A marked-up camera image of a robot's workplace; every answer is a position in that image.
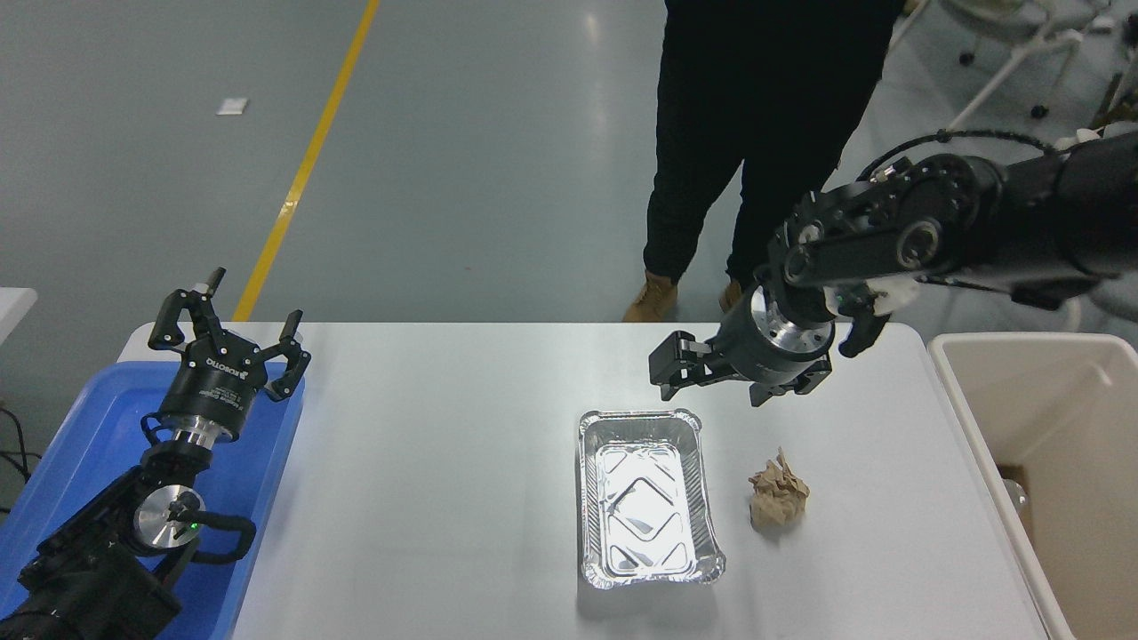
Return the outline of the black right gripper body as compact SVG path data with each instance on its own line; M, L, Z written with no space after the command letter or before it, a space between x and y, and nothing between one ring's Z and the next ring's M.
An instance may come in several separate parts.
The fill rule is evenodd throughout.
M710 340L736 374L761 388L809 389L828 376L834 323L793 323L774 296L749 296Z

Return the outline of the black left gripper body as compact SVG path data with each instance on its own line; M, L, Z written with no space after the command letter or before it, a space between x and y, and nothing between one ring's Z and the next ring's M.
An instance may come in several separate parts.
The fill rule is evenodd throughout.
M160 429L204 429L216 440L239 440L253 401L269 380L258 355L259 345L238 333L220 333L218 339L207 333L191 340L160 403Z

